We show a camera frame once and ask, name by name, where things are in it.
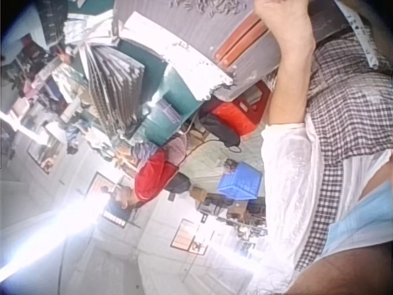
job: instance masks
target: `red jacket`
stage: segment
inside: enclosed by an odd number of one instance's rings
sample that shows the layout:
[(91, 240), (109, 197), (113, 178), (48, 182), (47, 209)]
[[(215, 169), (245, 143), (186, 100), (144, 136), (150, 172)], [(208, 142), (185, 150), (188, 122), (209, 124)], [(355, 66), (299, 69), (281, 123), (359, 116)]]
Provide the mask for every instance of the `red jacket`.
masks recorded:
[(178, 167), (165, 160), (159, 149), (135, 177), (135, 193), (142, 202), (154, 199), (177, 173)]

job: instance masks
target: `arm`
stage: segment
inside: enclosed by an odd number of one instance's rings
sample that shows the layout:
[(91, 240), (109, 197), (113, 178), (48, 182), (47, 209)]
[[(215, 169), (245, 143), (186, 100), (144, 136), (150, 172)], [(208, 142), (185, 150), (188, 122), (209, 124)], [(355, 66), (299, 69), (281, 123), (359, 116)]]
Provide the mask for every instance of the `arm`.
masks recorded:
[(255, 12), (281, 49), (277, 84), (269, 107), (269, 125), (302, 123), (315, 39), (308, 0), (255, 0)]

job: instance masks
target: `cardboard box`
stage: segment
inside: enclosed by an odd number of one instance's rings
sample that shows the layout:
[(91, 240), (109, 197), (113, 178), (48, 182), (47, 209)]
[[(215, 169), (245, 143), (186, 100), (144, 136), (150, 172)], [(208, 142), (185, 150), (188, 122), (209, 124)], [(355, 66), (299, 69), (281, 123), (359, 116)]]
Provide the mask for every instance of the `cardboard box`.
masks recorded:
[(206, 192), (204, 189), (201, 189), (200, 187), (193, 186), (190, 191), (190, 195), (195, 200), (203, 203), (206, 196), (208, 195), (208, 192)]

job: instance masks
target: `black bag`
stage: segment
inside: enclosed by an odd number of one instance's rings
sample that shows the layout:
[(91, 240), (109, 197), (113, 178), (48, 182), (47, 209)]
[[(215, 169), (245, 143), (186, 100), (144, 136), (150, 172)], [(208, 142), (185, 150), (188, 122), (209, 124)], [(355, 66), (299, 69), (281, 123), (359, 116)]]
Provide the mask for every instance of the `black bag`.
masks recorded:
[(164, 188), (168, 192), (173, 192), (174, 194), (181, 194), (190, 190), (191, 182), (190, 178), (181, 172), (178, 172), (171, 181)]
[(231, 127), (226, 126), (214, 114), (207, 114), (200, 118), (201, 125), (211, 134), (218, 137), (227, 148), (239, 146), (240, 136)]

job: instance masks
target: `hand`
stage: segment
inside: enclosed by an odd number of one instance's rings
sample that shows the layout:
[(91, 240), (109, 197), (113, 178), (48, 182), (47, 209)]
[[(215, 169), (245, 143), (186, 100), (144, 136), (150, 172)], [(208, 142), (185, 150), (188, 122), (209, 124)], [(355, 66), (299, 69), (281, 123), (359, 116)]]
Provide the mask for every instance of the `hand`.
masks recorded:
[(276, 38), (282, 54), (314, 49), (309, 0), (254, 0), (256, 14)]

